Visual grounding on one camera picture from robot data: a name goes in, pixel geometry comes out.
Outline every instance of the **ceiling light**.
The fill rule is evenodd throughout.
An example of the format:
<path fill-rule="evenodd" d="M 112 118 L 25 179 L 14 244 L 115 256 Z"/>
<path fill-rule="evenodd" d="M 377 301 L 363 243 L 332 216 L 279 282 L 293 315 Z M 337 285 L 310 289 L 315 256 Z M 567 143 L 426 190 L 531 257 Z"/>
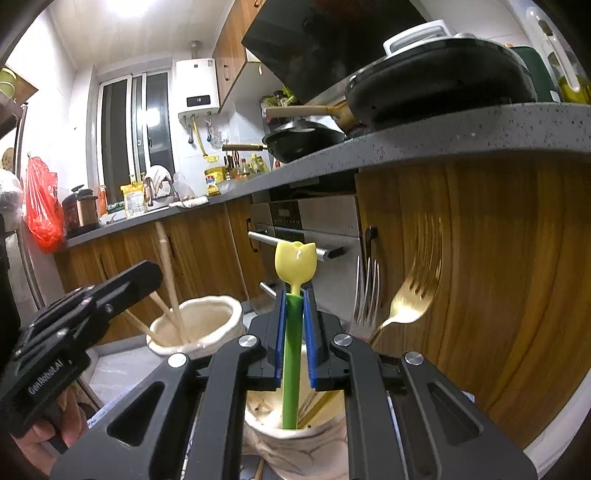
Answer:
<path fill-rule="evenodd" d="M 155 0 L 106 0 L 109 9 L 120 17 L 140 17 Z"/>

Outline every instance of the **red plastic bag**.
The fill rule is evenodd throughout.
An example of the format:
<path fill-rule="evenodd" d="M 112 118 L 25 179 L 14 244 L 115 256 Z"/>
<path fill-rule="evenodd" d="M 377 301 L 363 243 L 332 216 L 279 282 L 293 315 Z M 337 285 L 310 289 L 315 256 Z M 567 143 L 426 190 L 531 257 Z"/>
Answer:
<path fill-rule="evenodd" d="M 25 184 L 25 221 L 43 253 L 56 252 L 64 241 L 64 210 L 57 200 L 57 173 L 39 157 L 29 159 Z"/>

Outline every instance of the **stainless steel oven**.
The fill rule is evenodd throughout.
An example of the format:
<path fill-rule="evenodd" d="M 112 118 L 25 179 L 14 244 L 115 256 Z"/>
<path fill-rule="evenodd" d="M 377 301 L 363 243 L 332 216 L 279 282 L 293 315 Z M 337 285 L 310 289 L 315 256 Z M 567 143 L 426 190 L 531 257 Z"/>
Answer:
<path fill-rule="evenodd" d="M 355 195 L 254 203 L 251 220 L 253 230 L 248 236 L 265 270 L 261 295 L 251 299 L 254 310 L 270 310 L 271 296 L 285 288 L 275 273 L 276 244 L 281 240 L 314 242 L 318 258 L 312 279 L 316 302 L 321 310 L 347 323 L 353 312 L 357 257 L 362 255 Z"/>

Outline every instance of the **speckled countertop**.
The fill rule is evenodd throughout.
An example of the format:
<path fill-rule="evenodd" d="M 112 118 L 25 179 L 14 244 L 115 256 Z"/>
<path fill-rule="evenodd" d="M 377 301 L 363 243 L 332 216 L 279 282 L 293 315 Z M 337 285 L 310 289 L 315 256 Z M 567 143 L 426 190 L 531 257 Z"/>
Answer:
<path fill-rule="evenodd" d="M 223 195 L 210 198 L 209 204 L 340 171 L 501 150 L 591 153 L 591 106 L 573 103 L 503 105 L 387 128 L 347 140 L 245 181 Z M 207 208 L 207 205 L 196 208 Z M 172 207 L 122 220 L 68 240 L 63 248 L 181 212 L 186 210 Z"/>

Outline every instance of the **window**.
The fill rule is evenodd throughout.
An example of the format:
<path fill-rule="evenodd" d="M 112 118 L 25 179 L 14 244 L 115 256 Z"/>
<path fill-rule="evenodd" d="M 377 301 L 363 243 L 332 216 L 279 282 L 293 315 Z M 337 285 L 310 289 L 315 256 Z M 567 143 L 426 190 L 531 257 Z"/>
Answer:
<path fill-rule="evenodd" d="M 170 72 L 127 75 L 99 87 L 99 182 L 109 203 L 123 200 L 121 186 L 151 165 L 174 174 L 168 88 Z"/>

